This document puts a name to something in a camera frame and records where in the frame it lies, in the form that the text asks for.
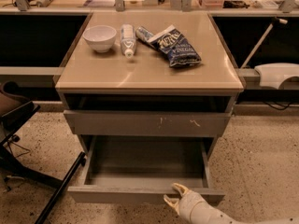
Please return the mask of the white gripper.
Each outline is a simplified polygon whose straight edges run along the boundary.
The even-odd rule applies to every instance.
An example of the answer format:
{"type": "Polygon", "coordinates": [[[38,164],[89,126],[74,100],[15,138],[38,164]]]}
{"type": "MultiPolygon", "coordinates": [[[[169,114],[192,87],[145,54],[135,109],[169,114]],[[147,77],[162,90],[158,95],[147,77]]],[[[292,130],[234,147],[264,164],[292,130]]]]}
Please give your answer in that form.
{"type": "Polygon", "coordinates": [[[214,209],[206,200],[194,191],[190,191],[184,185],[173,183],[172,189],[181,197],[170,198],[164,195],[164,201],[189,224],[210,224],[214,209]]]}

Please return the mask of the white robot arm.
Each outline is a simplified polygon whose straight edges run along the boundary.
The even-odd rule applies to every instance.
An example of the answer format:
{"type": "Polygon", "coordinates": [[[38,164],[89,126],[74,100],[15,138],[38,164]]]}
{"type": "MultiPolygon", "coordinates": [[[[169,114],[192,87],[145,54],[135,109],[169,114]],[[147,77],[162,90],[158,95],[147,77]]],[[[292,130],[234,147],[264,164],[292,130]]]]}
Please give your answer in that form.
{"type": "Polygon", "coordinates": [[[188,224],[299,224],[299,217],[284,217],[258,222],[245,222],[230,217],[209,204],[203,196],[188,187],[173,183],[178,197],[164,195],[164,201],[188,224]]]}

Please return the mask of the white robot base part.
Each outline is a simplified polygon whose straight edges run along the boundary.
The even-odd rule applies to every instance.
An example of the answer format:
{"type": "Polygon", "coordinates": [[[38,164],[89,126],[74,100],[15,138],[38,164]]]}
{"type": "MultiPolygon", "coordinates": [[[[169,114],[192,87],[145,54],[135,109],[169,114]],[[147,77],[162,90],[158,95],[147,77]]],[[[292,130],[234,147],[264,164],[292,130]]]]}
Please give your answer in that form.
{"type": "Polygon", "coordinates": [[[267,63],[254,67],[260,76],[260,86],[279,89],[284,81],[299,77],[299,64],[296,63],[267,63]]]}

